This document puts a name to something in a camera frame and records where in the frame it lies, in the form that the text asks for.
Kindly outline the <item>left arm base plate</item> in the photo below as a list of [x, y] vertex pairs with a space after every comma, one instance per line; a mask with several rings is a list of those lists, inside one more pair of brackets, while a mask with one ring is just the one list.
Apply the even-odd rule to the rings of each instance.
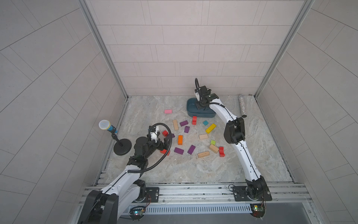
[[139, 197], [135, 203], [157, 203], [159, 198], [159, 187], [140, 188]]

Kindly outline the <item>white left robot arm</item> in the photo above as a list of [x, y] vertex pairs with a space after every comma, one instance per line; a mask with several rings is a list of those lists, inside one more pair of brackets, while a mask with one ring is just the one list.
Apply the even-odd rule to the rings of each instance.
[[161, 141], [151, 137], [139, 137], [134, 144], [134, 156], [124, 171], [109, 185], [101, 190], [92, 190], [85, 201], [79, 224], [116, 224], [125, 209], [135, 200], [145, 199], [145, 181], [140, 177], [146, 171], [153, 169], [164, 158], [161, 157], [153, 166], [148, 166], [148, 158], [156, 150], [166, 150], [169, 153], [172, 137]]

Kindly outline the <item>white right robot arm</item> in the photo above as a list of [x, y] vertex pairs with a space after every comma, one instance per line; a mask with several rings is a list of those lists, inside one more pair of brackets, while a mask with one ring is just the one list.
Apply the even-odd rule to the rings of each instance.
[[195, 96], [197, 98], [197, 109], [209, 107], [213, 110], [224, 123], [224, 139], [236, 151], [241, 165], [244, 170], [245, 180], [247, 183], [247, 196], [250, 200], [271, 201], [272, 196], [264, 177], [257, 169], [245, 141], [245, 125], [242, 117], [237, 117], [231, 113], [221, 102], [219, 97], [211, 93], [211, 89], [206, 86], [199, 86], [199, 82], [195, 80]]

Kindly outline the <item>purple brick small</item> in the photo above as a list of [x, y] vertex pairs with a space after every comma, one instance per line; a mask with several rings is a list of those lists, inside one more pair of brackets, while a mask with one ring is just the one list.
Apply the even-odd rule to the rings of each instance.
[[185, 130], [184, 133], [189, 133], [190, 127], [189, 126], [185, 126]]

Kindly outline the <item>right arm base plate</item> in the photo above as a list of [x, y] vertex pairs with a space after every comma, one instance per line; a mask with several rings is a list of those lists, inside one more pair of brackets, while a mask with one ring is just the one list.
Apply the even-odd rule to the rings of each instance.
[[234, 194], [235, 201], [272, 201], [272, 195], [268, 186], [254, 188], [251, 186], [232, 186], [230, 191]]

